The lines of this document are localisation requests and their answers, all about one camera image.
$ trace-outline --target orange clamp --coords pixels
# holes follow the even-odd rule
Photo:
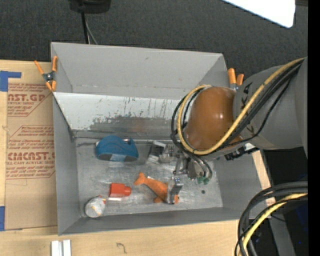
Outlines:
[[[230,85],[235,84],[236,83],[236,72],[235,72],[234,68],[228,69],[228,76],[229,76]]]
[[[244,74],[238,74],[238,76],[236,77],[236,85],[240,86],[242,85],[242,83],[244,82]]]
[[[54,73],[57,72],[57,63],[58,63],[58,57],[54,56],[52,60],[52,71],[50,73],[45,73],[41,68],[40,64],[36,60],[34,61],[34,64],[36,65],[38,71],[40,72],[40,74],[43,76],[45,80],[46,87],[51,92],[55,92],[57,87],[57,82],[54,80],[54,77],[53,77]]]

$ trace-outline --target orange plastic toy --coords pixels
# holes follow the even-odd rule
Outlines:
[[[168,193],[168,184],[163,183],[159,180],[147,178],[142,172],[139,173],[139,177],[133,183],[138,186],[141,184],[147,185],[156,195],[157,197],[153,200],[155,203],[162,203],[166,201],[167,193]],[[179,201],[178,195],[174,197],[174,202],[177,204]]]

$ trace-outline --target scratched metal surface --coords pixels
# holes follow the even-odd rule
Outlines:
[[[149,140],[169,139],[171,118],[179,102],[63,92],[55,96],[73,131]]]
[[[179,193],[178,204],[154,203],[156,194],[146,185],[134,186],[139,172],[153,179],[167,182],[172,177],[175,161],[170,164],[155,164],[146,161],[150,143],[137,143],[139,159],[135,162],[111,162],[97,159],[95,155],[96,139],[76,139],[76,156],[79,184],[80,212],[83,217],[86,202],[98,195],[107,197],[111,183],[124,183],[131,187],[132,193],[122,201],[107,201],[104,216],[137,213],[167,212],[187,209],[223,207],[216,173],[207,185],[191,181],[181,175],[184,183]]]

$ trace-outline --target yellow cable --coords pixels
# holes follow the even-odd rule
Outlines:
[[[191,153],[194,153],[196,155],[207,155],[212,153],[213,151],[215,151],[217,148],[219,148],[226,140],[227,138],[231,135],[231,133],[236,129],[237,125],[240,123],[240,121],[242,120],[242,118],[245,116],[245,114],[247,113],[247,111],[249,110],[249,108],[251,107],[251,105],[254,103],[254,101],[256,100],[256,98],[259,96],[259,94],[261,93],[261,91],[265,88],[265,86],[267,84],[269,84],[276,76],[278,76],[280,73],[282,73],[283,71],[285,71],[286,69],[290,68],[291,66],[293,66],[294,64],[296,64],[297,62],[303,60],[305,58],[299,58],[296,60],[293,60],[291,62],[289,62],[288,64],[283,65],[282,67],[280,67],[277,71],[275,71],[272,75],[270,75],[263,84],[261,84],[259,86],[259,88],[256,90],[256,92],[252,95],[252,97],[250,98],[250,100],[248,101],[248,103],[245,105],[245,107],[243,108],[243,110],[241,111],[241,113],[239,114],[239,116],[236,118],[236,120],[233,122],[232,126],[229,128],[229,130],[225,133],[225,135],[211,148],[208,148],[206,150],[198,150],[198,149],[194,149],[191,146],[188,145],[188,143],[185,141],[183,134],[182,134],[182,127],[181,127],[181,119],[182,119],[182,114],[183,114],[183,110],[185,108],[185,105],[188,101],[188,99],[191,97],[192,94],[194,94],[195,92],[203,89],[203,88],[208,88],[211,87],[211,85],[200,85],[198,87],[196,87],[195,89],[193,89],[191,92],[188,93],[188,95],[185,97],[185,99],[183,100],[183,102],[181,103],[181,107],[178,111],[178,116],[177,116],[177,123],[176,123],[176,127],[177,127],[177,133],[179,136],[179,139],[182,143],[182,145],[184,146],[184,148],[186,150],[188,150]]]
[[[279,202],[281,201],[285,201],[285,200],[293,200],[293,199],[297,199],[303,196],[306,196],[308,193],[296,193],[296,194],[291,194],[288,195],[284,198],[282,198]],[[253,233],[256,231],[256,229],[260,226],[260,224],[271,214],[273,213],[275,210],[277,210],[278,208],[280,208],[281,206],[285,205],[287,202],[283,202],[283,203],[279,203],[276,204],[272,207],[270,207],[263,215],[261,215],[261,217],[257,220],[257,222],[247,231],[247,233],[245,234],[244,238],[243,238],[243,247],[246,248],[248,245],[248,242],[251,238],[251,236],[253,235]]]

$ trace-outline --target wooden table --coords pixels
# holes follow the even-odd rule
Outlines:
[[[0,60],[3,67],[26,62]],[[0,205],[5,203],[7,93],[0,92]],[[253,153],[263,188],[269,179],[260,152]],[[54,240],[71,240],[72,256],[214,255],[232,256],[237,241],[237,220],[75,235],[57,235],[57,227],[0,232],[0,255],[46,256]]]

